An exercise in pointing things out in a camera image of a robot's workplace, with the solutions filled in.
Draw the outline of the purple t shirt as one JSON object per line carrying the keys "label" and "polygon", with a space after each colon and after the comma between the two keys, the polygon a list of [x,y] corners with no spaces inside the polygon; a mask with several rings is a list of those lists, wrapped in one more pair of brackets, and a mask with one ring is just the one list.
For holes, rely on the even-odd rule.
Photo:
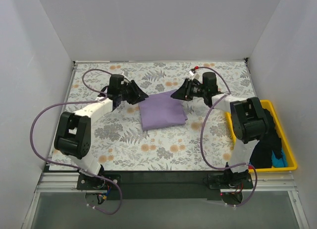
{"label": "purple t shirt", "polygon": [[178,99],[171,98],[175,90],[150,95],[139,104],[144,131],[184,125],[187,115]]}

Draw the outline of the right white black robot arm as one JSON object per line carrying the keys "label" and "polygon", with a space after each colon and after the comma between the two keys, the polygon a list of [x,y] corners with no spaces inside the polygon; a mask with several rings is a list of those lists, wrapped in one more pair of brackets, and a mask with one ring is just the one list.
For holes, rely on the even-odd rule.
{"label": "right white black robot arm", "polygon": [[218,89],[217,79],[221,77],[215,70],[203,73],[202,81],[187,78],[171,97],[191,101],[194,97],[203,98],[209,110],[222,110],[231,115],[233,133],[236,137],[230,160],[223,168],[209,167],[222,172],[224,183],[235,188],[249,175],[249,161],[252,152],[269,130],[269,123],[259,98],[241,98]]}

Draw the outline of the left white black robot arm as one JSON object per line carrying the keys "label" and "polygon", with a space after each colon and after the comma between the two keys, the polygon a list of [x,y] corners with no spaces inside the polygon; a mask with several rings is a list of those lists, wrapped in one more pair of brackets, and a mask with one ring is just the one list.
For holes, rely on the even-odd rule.
{"label": "left white black robot arm", "polygon": [[92,125],[101,117],[113,112],[121,102],[131,105],[144,101],[149,96],[134,80],[121,74],[113,74],[95,101],[75,112],[63,112],[60,116],[54,148],[69,157],[79,172],[89,175],[88,183],[94,189],[105,185],[103,167],[90,152]]}

